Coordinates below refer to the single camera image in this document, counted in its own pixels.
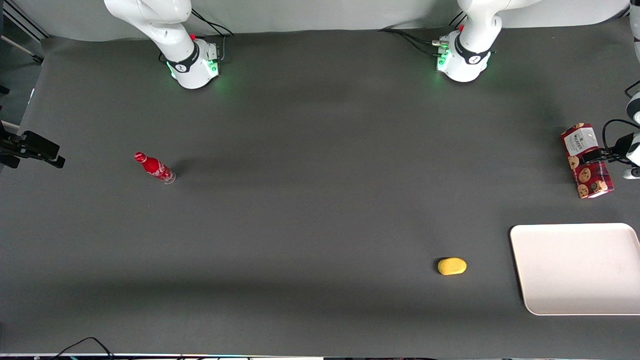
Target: cookie package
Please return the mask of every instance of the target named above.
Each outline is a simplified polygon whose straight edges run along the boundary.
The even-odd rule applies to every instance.
[[[604,161],[590,164],[582,161],[584,153],[598,148],[593,126],[581,122],[562,133],[561,138],[578,189],[578,196],[585,199],[613,191],[613,182]]]

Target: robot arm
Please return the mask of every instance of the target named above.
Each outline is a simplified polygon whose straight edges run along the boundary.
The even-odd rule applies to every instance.
[[[104,0],[111,14],[135,26],[156,43],[167,60],[187,58],[194,43],[181,22],[191,15],[190,0]]]
[[[523,8],[540,0],[458,0],[467,14],[464,31],[454,30],[440,37],[445,44],[453,44],[442,50],[442,60],[437,70],[459,82],[472,81],[486,68],[491,53],[489,48],[502,29],[502,19],[496,15],[503,10]]]
[[[181,24],[191,15],[191,0],[104,0],[104,4],[113,16],[156,43],[183,87],[203,87],[218,75],[217,47],[192,38]]]

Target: white wall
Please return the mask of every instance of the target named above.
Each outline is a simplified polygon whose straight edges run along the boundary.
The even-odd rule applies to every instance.
[[[103,41],[141,38],[114,18],[102,0],[13,0],[52,35]],[[431,28],[458,13],[455,0],[192,0],[193,8],[236,33],[319,29]],[[617,14],[628,0],[542,0],[502,12],[506,28],[594,24]],[[197,35],[212,30],[193,16],[185,24]]]

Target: yellow sponge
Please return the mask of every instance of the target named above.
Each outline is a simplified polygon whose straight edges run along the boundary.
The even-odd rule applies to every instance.
[[[438,271],[442,275],[462,274],[467,269],[467,263],[460,258],[447,258],[438,262]]]

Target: cookie image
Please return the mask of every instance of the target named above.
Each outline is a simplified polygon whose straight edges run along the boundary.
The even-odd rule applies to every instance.
[[[605,183],[602,180],[598,180],[595,183],[591,184],[591,188],[593,189],[593,192],[605,192],[607,191],[607,189],[609,189],[609,187],[607,186],[607,183]]]
[[[569,167],[571,168],[571,170],[577,168],[578,165],[580,165],[580,159],[578,159],[577,156],[569,156],[567,159],[569,160]]]
[[[578,185],[578,195],[583,199],[589,195],[589,188],[585,184]]]
[[[583,168],[578,174],[578,180],[580,180],[581,183],[586,183],[589,179],[591,179],[591,170],[587,167]]]

